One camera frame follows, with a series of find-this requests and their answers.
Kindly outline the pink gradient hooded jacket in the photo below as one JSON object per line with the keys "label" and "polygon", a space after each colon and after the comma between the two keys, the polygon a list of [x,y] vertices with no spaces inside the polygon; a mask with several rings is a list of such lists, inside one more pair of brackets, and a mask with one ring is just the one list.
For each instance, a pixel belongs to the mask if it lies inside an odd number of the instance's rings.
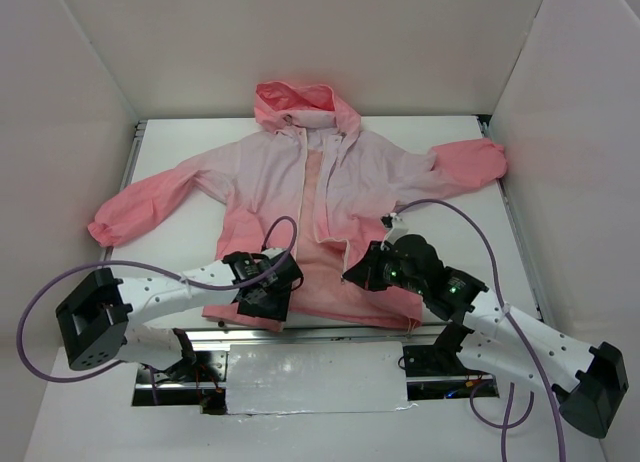
{"label": "pink gradient hooded jacket", "polygon": [[382,217],[419,199],[473,192],[501,178],[500,145],[481,138],[409,153],[365,130],[360,115],[325,85],[260,84],[259,130],[135,182],[90,222],[104,247],[124,245],[160,225],[193,190],[225,206],[216,253],[267,242],[291,247],[304,282],[294,313],[391,329],[423,318],[420,297],[368,292],[342,280],[384,236]]}

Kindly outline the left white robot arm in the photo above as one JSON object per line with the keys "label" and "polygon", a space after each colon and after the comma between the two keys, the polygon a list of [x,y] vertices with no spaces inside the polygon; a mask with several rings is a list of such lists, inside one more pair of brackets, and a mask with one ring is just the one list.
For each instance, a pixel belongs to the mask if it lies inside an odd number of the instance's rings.
{"label": "left white robot arm", "polygon": [[241,315],[285,321],[291,293],[304,281],[282,249],[234,252],[184,274],[118,278],[110,268],[87,275],[56,309],[68,364],[84,372],[109,361],[138,363],[182,381],[197,356],[185,330],[151,321],[212,306]]}

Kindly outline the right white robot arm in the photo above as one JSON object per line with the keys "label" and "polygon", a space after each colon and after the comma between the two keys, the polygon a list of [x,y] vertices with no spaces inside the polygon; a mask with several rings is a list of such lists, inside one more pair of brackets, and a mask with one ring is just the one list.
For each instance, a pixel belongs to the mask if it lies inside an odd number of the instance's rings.
{"label": "right white robot arm", "polygon": [[463,367],[543,391],[578,431],[603,439],[628,388],[622,352],[576,340],[507,303],[484,282],[446,266],[420,235],[374,241],[344,279],[371,292],[402,289],[447,322],[435,349],[446,373]]}

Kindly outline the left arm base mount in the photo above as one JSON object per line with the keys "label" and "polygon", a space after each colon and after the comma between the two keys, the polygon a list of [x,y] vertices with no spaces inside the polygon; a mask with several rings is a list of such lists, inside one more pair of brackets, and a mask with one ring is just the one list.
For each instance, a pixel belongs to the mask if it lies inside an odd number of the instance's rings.
{"label": "left arm base mount", "polygon": [[174,330],[181,358],[165,371],[141,365],[133,407],[197,407],[202,414],[225,415],[227,351],[197,351],[187,333]]}

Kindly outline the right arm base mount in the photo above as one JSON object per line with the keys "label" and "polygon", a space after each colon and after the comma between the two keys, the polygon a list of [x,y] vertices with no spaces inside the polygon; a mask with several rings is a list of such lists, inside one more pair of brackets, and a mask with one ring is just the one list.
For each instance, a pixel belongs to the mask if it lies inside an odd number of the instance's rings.
{"label": "right arm base mount", "polygon": [[450,324],[433,344],[409,344],[403,347],[398,367],[405,373],[409,401],[497,397],[494,378],[466,368],[458,355],[467,329]]}

